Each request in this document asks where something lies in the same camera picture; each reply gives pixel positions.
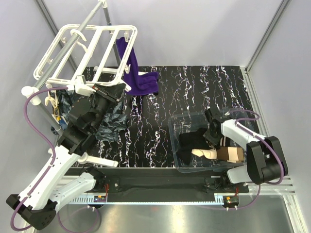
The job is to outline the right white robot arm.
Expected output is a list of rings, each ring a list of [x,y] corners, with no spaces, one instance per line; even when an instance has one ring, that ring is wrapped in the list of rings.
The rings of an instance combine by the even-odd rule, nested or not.
[[[208,142],[216,146],[225,136],[246,152],[246,164],[229,169],[227,176],[221,179],[222,190],[232,192],[238,187],[238,183],[282,183],[288,175],[288,167],[280,140],[275,136],[256,133],[241,124],[241,121],[260,119],[258,113],[240,108],[221,111],[209,108],[204,113],[208,121],[204,137]]]

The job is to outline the white plastic clip hanger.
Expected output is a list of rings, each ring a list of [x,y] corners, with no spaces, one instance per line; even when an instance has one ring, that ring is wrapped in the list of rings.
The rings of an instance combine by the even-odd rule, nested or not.
[[[87,42],[87,39],[84,34],[78,30],[79,26],[79,24],[67,24],[59,30],[56,37],[34,70],[33,77],[36,79],[35,88],[41,89],[44,85],[58,84],[66,86],[70,91],[75,91],[75,77],[82,75],[83,71],[87,67],[100,40],[100,37],[102,36],[102,33],[109,32],[110,40],[104,51],[103,57],[97,66],[95,76],[91,81],[86,81],[86,84],[92,88],[92,86],[95,84],[102,86],[115,86],[124,83],[126,84],[125,91],[129,92],[131,87],[123,80],[123,75],[124,73],[129,73],[130,71],[130,66],[127,65],[127,61],[138,34],[137,28],[133,25],[87,25],[86,30],[94,31],[94,35],[89,45],[86,46],[85,42]],[[71,38],[74,41],[72,43],[67,42],[63,49],[59,51],[54,58],[51,58],[52,53],[56,49],[56,46],[66,32],[70,32]],[[124,34],[125,42],[127,45],[125,47],[124,54],[121,55],[120,64],[115,69],[106,68],[106,61],[113,49],[113,46],[115,45],[117,37],[121,33]],[[84,55],[73,76],[71,78],[61,78],[60,73],[75,48],[81,48],[84,52]]]

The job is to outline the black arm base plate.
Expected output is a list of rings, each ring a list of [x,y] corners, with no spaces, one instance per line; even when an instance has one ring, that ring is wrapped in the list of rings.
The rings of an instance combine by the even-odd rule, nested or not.
[[[247,194],[243,183],[229,184],[223,172],[181,173],[176,168],[101,168],[109,202],[200,202],[214,194]]]

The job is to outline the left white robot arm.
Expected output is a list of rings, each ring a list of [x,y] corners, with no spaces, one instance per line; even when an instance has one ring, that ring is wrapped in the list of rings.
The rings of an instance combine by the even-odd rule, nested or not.
[[[30,121],[27,114],[28,104],[39,105],[38,97],[42,91],[36,87],[25,86],[21,92],[27,100],[24,105],[24,117],[30,127],[38,133],[50,146],[52,155],[35,179],[19,194],[11,194],[6,203],[14,210],[10,225],[14,225],[16,215],[20,215],[28,224],[42,230],[54,219],[56,214],[75,197],[86,191],[100,192],[104,189],[104,174],[94,167],[88,168],[78,178],[62,188],[56,185],[77,161],[81,160],[86,151],[95,142],[95,134],[106,116],[110,106],[120,101],[125,84],[102,86],[95,84],[83,90],[84,97],[78,99],[68,114],[67,128],[53,146]]]

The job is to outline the black striped sock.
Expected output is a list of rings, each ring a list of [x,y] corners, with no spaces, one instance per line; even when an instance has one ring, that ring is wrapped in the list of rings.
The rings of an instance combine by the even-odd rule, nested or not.
[[[210,150],[208,142],[204,138],[207,128],[199,128],[195,132],[182,133],[179,135],[180,149],[177,151],[177,157],[186,165],[191,162],[193,149]]]

